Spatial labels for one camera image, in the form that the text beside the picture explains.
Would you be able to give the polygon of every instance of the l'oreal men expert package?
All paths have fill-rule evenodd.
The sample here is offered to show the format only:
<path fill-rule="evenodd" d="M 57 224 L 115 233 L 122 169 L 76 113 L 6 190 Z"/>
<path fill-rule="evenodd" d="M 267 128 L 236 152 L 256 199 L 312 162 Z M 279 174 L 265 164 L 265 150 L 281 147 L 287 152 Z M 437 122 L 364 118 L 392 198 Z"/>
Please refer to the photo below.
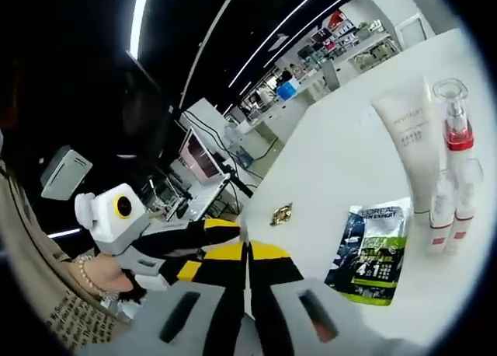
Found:
<path fill-rule="evenodd" d="M 390 305 L 404 260 L 411 198 L 351 206 L 325 283 L 353 302 Z"/>

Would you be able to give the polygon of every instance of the product display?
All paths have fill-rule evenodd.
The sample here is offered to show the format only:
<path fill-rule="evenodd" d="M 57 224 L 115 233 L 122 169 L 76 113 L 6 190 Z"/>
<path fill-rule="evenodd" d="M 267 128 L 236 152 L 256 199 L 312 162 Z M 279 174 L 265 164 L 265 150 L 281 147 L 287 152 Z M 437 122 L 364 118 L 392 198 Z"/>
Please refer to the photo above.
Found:
<path fill-rule="evenodd" d="M 411 185 L 414 212 L 429 211 L 440 171 L 433 112 L 423 80 L 393 89 L 371 103 L 388 130 Z"/>
<path fill-rule="evenodd" d="M 463 161 L 456 171 L 456 179 L 458 186 L 456 217 L 446 247 L 451 253 L 459 248 L 474 217 L 476 195 L 483 181 L 480 162 L 477 159 Z"/>
<path fill-rule="evenodd" d="M 433 190 L 432 205 L 429 210 L 430 241 L 429 253 L 442 253 L 447 244 L 454 212 L 456 211 L 457 189 L 451 169 L 440 172 Z"/>
<path fill-rule="evenodd" d="M 352 206 L 325 283 L 353 302 L 390 305 L 404 258 L 411 198 Z"/>

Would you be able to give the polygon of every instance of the monitor screen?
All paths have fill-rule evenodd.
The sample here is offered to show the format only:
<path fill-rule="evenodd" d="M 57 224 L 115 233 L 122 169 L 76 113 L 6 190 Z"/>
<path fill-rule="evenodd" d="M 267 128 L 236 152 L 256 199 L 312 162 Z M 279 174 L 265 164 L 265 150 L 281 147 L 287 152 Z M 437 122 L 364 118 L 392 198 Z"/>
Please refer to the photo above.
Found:
<path fill-rule="evenodd" d="M 179 154 L 179 161 L 190 169 L 201 183 L 221 173 L 212 155 L 193 131 L 189 132 Z"/>

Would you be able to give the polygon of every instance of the blue bin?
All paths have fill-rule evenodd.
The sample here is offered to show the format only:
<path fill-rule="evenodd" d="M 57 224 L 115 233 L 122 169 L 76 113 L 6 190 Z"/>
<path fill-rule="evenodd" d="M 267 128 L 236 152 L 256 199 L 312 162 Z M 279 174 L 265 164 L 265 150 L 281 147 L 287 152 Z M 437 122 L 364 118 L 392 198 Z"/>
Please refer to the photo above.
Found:
<path fill-rule="evenodd" d="M 285 82 L 281 87 L 276 90 L 278 96 L 283 98 L 285 101 L 291 98 L 296 92 L 294 86 L 290 84 L 290 82 Z"/>

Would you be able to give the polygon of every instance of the wrist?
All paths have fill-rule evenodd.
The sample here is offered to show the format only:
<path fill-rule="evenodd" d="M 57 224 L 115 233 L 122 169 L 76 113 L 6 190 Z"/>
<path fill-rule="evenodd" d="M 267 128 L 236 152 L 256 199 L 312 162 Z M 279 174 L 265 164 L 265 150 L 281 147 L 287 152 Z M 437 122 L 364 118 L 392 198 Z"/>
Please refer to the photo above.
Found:
<path fill-rule="evenodd" d="M 98 288 L 96 288 L 95 286 L 91 286 L 87 280 L 85 279 L 85 277 L 82 275 L 81 273 L 81 270 L 80 270 L 80 263 L 78 262 L 75 262 L 75 263 L 66 263 L 68 264 L 68 269 L 69 269 L 69 273 L 71 274 L 71 276 L 76 280 L 76 282 L 78 282 L 78 284 L 86 291 L 88 292 L 90 295 L 99 295 L 100 294 L 100 290 Z"/>

